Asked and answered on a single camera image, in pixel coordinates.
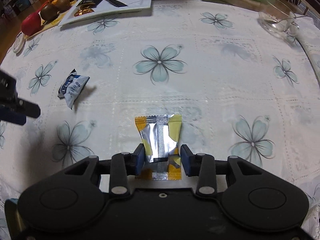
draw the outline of snack packet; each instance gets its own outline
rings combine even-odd
[[[145,147],[146,159],[141,179],[181,179],[178,141],[181,114],[140,116],[135,118]]]
[[[75,69],[69,74],[67,80],[61,85],[58,91],[59,98],[65,98],[67,106],[72,109],[73,104],[84,89],[90,77],[77,75]]]

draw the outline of kiwi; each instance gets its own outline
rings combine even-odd
[[[68,10],[71,5],[69,0],[58,0],[56,2],[56,7],[59,9],[59,11],[63,12]]]
[[[58,8],[51,3],[46,4],[40,11],[40,16],[45,21],[52,21],[57,17],[57,15]]]

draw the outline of white floral tablecloth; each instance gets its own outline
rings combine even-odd
[[[273,37],[257,18],[228,5],[154,1],[139,13],[52,28],[19,55],[10,50],[1,69],[41,116],[24,126],[0,124],[1,205],[85,156],[132,152],[141,142],[134,117],[182,114],[179,143],[194,153],[239,155],[306,191],[311,210],[303,228],[319,239],[319,84],[300,44]],[[319,40],[309,19],[298,23]],[[71,110],[57,94],[74,68],[90,80]],[[147,186],[194,184],[182,174]],[[100,188],[108,190],[107,176]],[[6,234],[0,213],[0,237]]]

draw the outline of wooden floor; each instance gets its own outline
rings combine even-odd
[[[7,25],[0,26],[0,64],[3,61],[8,49],[14,43],[16,36],[21,31],[21,22],[31,13],[35,12],[46,0],[35,2],[33,5],[22,11],[14,19],[10,20]]]

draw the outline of white plate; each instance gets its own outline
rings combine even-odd
[[[83,21],[83,20],[87,20],[90,18],[95,18],[103,15],[141,11],[142,9],[148,9],[151,6],[151,0],[118,0],[128,5],[126,7],[115,7],[108,1],[102,0],[101,3],[97,5],[97,7],[92,8],[94,12],[75,17],[74,14],[76,13],[76,11],[80,9],[80,7],[76,7],[76,6],[81,1],[82,0],[78,0],[70,8],[70,10],[66,13],[66,15],[63,17],[63,19],[61,20],[58,26],[79,22],[79,21]]]

